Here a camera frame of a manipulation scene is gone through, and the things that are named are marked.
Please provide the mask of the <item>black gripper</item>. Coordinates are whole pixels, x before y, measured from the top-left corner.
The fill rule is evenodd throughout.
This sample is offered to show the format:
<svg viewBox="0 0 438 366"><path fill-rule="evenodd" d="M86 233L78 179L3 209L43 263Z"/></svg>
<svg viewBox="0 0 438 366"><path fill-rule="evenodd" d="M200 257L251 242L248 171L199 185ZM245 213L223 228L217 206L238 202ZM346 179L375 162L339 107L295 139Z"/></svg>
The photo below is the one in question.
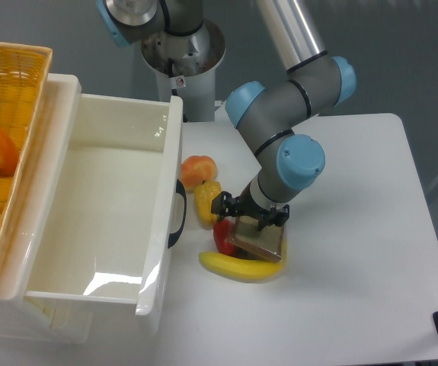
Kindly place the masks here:
<svg viewBox="0 0 438 366"><path fill-rule="evenodd" d="M211 213L216 216L218 222L226 217L237 217L238 211L241 216L258 220L257 228L262 230L266 226L282 227L289 219L290 209L288 204L281 208L276 207L276 204L264 195L257 182L250 182L238 198L222 191L212 200Z"/></svg>

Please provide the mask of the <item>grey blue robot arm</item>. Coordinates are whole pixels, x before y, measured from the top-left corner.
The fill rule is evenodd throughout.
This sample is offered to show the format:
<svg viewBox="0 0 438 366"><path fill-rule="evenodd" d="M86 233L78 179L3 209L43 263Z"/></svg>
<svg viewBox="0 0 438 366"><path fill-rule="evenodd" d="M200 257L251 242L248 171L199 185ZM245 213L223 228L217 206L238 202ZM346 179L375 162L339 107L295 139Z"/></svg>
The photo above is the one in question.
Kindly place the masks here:
<svg viewBox="0 0 438 366"><path fill-rule="evenodd" d="M328 54L304 2L257 6L287 80L274 88L248 82L228 96L229 120L261 168L239 196L215 197L211 211L219 219L251 217L264 228L289 219L289 202L325 166L321 146L294 127L349 98L356 75L348 61ZM181 98L186 121L211 118L215 85L204 77L222 61L225 41L204 17L202 2L99 1L97 7L117 45L140 43L161 98Z"/></svg>

